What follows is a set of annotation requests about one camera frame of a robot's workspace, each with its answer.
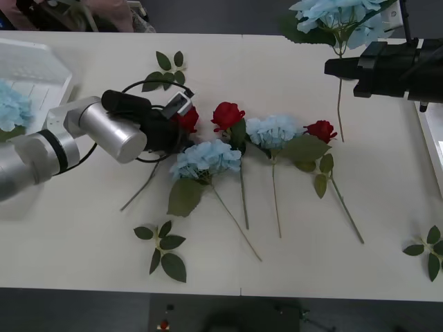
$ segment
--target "silver cylinder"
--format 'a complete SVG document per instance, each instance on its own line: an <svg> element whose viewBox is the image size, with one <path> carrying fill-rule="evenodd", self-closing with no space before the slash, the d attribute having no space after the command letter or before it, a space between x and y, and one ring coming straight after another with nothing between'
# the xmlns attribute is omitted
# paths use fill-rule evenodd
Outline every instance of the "silver cylinder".
<svg viewBox="0 0 443 332"><path fill-rule="evenodd" d="M140 156L147 142L146 135L134 123L111 119L100 102L83 112L79 128L122 164Z"/></svg>
<svg viewBox="0 0 443 332"><path fill-rule="evenodd" d="M26 164L12 143L0 143L0 202L35 184L32 165Z"/></svg>

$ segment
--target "robotic arm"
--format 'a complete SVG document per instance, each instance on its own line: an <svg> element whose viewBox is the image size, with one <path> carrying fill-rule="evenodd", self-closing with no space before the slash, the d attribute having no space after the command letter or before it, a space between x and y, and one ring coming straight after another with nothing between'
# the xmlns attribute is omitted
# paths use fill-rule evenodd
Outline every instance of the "robotic arm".
<svg viewBox="0 0 443 332"><path fill-rule="evenodd" d="M192 143L171 117L184 116L192 96L189 89L178 92L160 111L148 99L106 91L102 99L90 97L51 109L45 129L0 143L0 202L73 169L96 145L122 164L144 150L164 151L166 156L181 151ZM80 160L75 139L83 135L96 144Z"/></svg>
<svg viewBox="0 0 443 332"><path fill-rule="evenodd" d="M360 57L331 59L325 74L359 80L354 96L389 95L420 102L425 112L429 102L443 103L443 39L412 39L404 0L400 0L406 43L372 42Z"/></svg>

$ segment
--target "person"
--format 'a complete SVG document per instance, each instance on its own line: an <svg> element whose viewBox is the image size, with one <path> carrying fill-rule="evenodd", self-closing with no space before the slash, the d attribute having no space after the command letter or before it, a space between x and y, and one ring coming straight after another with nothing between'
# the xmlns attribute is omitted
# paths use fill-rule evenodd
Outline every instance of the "person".
<svg viewBox="0 0 443 332"><path fill-rule="evenodd" d="M133 33L127 0L81 0L90 11L110 21L121 33ZM17 30L37 30L16 7L16 0L0 0L0 10Z"/></svg>

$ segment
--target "green leaf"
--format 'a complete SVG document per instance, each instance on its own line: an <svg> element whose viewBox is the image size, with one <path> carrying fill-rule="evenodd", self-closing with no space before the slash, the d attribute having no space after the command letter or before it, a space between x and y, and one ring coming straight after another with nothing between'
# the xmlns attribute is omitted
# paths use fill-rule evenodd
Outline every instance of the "green leaf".
<svg viewBox="0 0 443 332"><path fill-rule="evenodd" d="M167 275L178 282L186 282L186 267L180 257L168 253L161 257L161 266Z"/></svg>
<svg viewBox="0 0 443 332"><path fill-rule="evenodd" d="M303 33L297 29L300 23L294 13L285 15L279 19L280 32L291 42L297 44L327 44L332 47L336 44L336 39L333 33L327 33L320 28L315 28L308 33Z"/></svg>
<svg viewBox="0 0 443 332"><path fill-rule="evenodd" d="M320 161L320 172L329 174L334 168L334 158L331 154L325 154Z"/></svg>
<svg viewBox="0 0 443 332"><path fill-rule="evenodd" d="M246 137L246 121L241 119L230 128L230 145L234 149L239 149L244 144Z"/></svg>
<svg viewBox="0 0 443 332"><path fill-rule="evenodd" d="M174 184L169 195L168 214L189 216L200 203L204 186L190 178L180 178Z"/></svg>
<svg viewBox="0 0 443 332"><path fill-rule="evenodd" d="M156 270L157 266L160 264L161 252L159 249L154 251L151 259L150 275Z"/></svg>
<svg viewBox="0 0 443 332"><path fill-rule="evenodd" d="M166 235L169 234L172 228L172 221L169 220L167 223L164 223L163 226L161 226L160 232L159 232L159 238L162 239Z"/></svg>
<svg viewBox="0 0 443 332"><path fill-rule="evenodd" d="M147 77L146 80L162 80L163 79L163 74L160 73L159 71L154 71L153 73L150 73ZM159 83L144 83L143 84L143 88L141 89L142 92L148 92L148 91L153 91L155 89L157 89L160 86L160 82Z"/></svg>
<svg viewBox="0 0 443 332"><path fill-rule="evenodd" d="M316 179L314 181L314 187L316 189L316 193L317 193L318 197L320 197L322 199L326 193L326 188L327 188L326 175L324 175L324 174L317 175Z"/></svg>
<svg viewBox="0 0 443 332"><path fill-rule="evenodd" d="M433 249L437 254L443 256L443 241L435 244Z"/></svg>
<svg viewBox="0 0 443 332"><path fill-rule="evenodd" d="M311 173L316 170L317 164L315 161L298 161L294 165L303 172Z"/></svg>
<svg viewBox="0 0 443 332"><path fill-rule="evenodd" d="M175 53L174 63L177 67L183 66L183 53L181 51Z"/></svg>
<svg viewBox="0 0 443 332"><path fill-rule="evenodd" d="M343 38L343 41L346 42L352 35L352 33L357 29L359 26L361 26L363 23L365 23L367 20L373 18L375 15L377 15L380 12L383 12L384 10L388 9L394 2L397 0L386 0L383 3L380 4L379 10L373 10L372 12L369 12L360 22L356 22L355 24L351 24L345 31L343 31L341 37Z"/></svg>
<svg viewBox="0 0 443 332"><path fill-rule="evenodd" d="M403 252L409 256L418 256L424 252L424 246L422 244L413 244L403 250Z"/></svg>
<svg viewBox="0 0 443 332"><path fill-rule="evenodd" d="M185 74L183 74L182 71L176 71L175 74L175 80L177 81L177 83L183 85L185 84L186 78L185 78Z"/></svg>
<svg viewBox="0 0 443 332"><path fill-rule="evenodd" d="M174 74L173 73L165 73L163 75L163 79L167 80L167 81L170 81L170 82L173 82L174 81ZM163 89L165 91L168 90L170 87L171 87L171 84L163 83Z"/></svg>
<svg viewBox="0 0 443 332"><path fill-rule="evenodd" d="M301 135L291 139L281 151L281 156L293 163L315 161L331 147L313 135Z"/></svg>
<svg viewBox="0 0 443 332"><path fill-rule="evenodd" d="M12 131L0 130L0 143L6 142L16 136L24 135L25 133L26 128L23 126L16 126Z"/></svg>
<svg viewBox="0 0 443 332"><path fill-rule="evenodd" d="M432 282L437 277L439 271L440 271L440 260L433 253L430 253L428 260L428 272L429 272L429 279L431 279Z"/></svg>
<svg viewBox="0 0 443 332"><path fill-rule="evenodd" d="M428 233L428 237L426 239L426 242L429 244L437 243L437 241L440 240L440 230L437 226L433 226Z"/></svg>
<svg viewBox="0 0 443 332"><path fill-rule="evenodd" d="M163 250L172 250L178 248L186 239L179 235L169 235L160 240L160 248Z"/></svg>
<svg viewBox="0 0 443 332"><path fill-rule="evenodd" d="M154 236L154 233L147 227L134 228L134 233L139 239L150 240Z"/></svg>
<svg viewBox="0 0 443 332"><path fill-rule="evenodd" d="M157 62L159 63L160 68L164 71L170 71L172 69L171 61L169 61L168 57L164 55L162 52L155 52L157 56Z"/></svg>

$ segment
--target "red object on floor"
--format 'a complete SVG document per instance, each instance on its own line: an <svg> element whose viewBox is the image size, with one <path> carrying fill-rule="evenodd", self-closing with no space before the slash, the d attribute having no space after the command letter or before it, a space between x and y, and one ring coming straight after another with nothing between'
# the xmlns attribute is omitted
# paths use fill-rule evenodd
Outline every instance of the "red object on floor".
<svg viewBox="0 0 443 332"><path fill-rule="evenodd" d="M167 320L163 320L163 321L160 323L160 329L162 329L162 330L166 330L168 327L169 327L169 322L168 322Z"/></svg>

